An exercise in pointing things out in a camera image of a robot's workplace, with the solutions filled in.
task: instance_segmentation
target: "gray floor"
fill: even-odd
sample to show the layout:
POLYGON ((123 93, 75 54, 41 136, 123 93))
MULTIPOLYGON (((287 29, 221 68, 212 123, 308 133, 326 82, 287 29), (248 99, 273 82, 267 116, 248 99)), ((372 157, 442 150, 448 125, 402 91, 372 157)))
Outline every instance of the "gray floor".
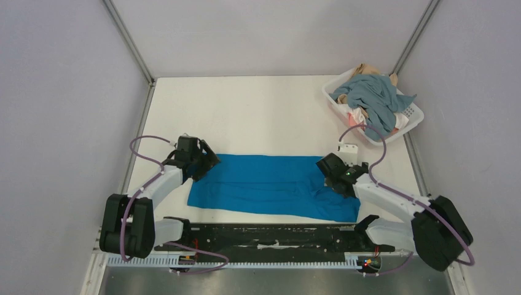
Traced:
MULTIPOLYGON (((403 258, 385 257, 384 269, 403 258)), ((414 257, 403 270, 377 278, 363 278, 355 270, 224 269, 201 275, 177 276, 168 269, 108 267, 100 295, 394 295, 453 294, 445 273, 414 257)))

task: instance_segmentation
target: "white cloth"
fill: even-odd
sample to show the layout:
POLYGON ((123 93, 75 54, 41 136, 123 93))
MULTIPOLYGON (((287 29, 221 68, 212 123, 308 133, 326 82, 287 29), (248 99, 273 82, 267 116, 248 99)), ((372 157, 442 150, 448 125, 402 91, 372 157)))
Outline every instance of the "white cloth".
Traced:
MULTIPOLYGON (((344 113, 351 114, 351 117, 357 124, 365 124, 366 118, 362 114, 362 110, 360 108, 351 109, 347 104, 338 104, 339 109, 341 109, 344 113)), ((401 112, 395 112, 394 116, 396 117, 396 125, 394 127, 398 130, 407 126, 409 123, 409 118, 402 114, 401 112)))

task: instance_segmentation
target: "tabletop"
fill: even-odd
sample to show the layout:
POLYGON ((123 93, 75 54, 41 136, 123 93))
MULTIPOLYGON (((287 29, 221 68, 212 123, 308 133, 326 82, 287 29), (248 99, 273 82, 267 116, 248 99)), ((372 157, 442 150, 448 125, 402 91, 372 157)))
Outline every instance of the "tabletop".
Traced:
MULTIPOLYGON (((321 87, 334 76, 250 76, 160 78, 143 135, 171 140, 186 133, 205 140, 217 154, 320 155, 337 149, 346 126, 334 115, 321 87)), ((361 142, 352 132, 345 143, 358 145, 358 162, 378 160, 383 148, 361 142)), ((141 140, 139 153, 164 160, 172 147, 163 141, 141 140)), ((157 165, 137 159, 129 188, 139 186, 157 165)), ((419 194, 403 138, 388 145, 386 158, 374 175, 389 184, 419 194)), ((156 208, 164 216, 191 222, 331 223, 290 215, 253 214, 187 206, 192 180, 170 193, 156 208)), ((369 214, 398 219, 362 202, 358 221, 369 214)))

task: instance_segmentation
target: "table surface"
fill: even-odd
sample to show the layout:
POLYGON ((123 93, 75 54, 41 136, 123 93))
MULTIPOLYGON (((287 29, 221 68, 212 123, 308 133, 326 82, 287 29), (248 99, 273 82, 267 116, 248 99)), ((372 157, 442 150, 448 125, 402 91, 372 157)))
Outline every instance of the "table surface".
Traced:
MULTIPOLYGON (((321 87, 334 76, 252 76, 160 78, 143 135, 171 140, 183 133, 206 140, 218 154, 326 155, 337 148, 346 127, 329 109, 321 87)), ((351 132, 344 142, 357 144, 358 162, 378 160, 382 147, 370 146, 351 132)), ((145 139, 139 153, 163 160, 172 147, 145 139)), ((137 159, 129 188, 156 172, 156 164, 137 159)), ((378 179, 419 194, 403 138, 388 145, 375 167, 378 179)), ((290 215, 252 214, 187 206, 192 180, 170 193, 154 211, 191 222, 331 223, 290 215)), ((362 202, 358 220, 377 214, 398 220, 381 208, 362 202)))

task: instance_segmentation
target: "blue-gray garment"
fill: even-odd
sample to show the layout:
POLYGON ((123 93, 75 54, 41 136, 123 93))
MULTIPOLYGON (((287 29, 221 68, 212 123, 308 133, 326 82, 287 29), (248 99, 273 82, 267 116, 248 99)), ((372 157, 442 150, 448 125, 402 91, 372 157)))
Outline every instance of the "blue-gray garment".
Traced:
MULTIPOLYGON (((347 94, 350 108, 359 106, 366 109, 368 125, 375 127, 384 137, 388 136, 396 125, 395 112, 403 112, 412 103, 416 95, 397 95, 396 87, 388 76, 358 74, 342 84, 330 94, 335 101, 341 94, 347 94)), ((373 130, 366 128, 366 135, 374 140, 380 137, 373 130)))

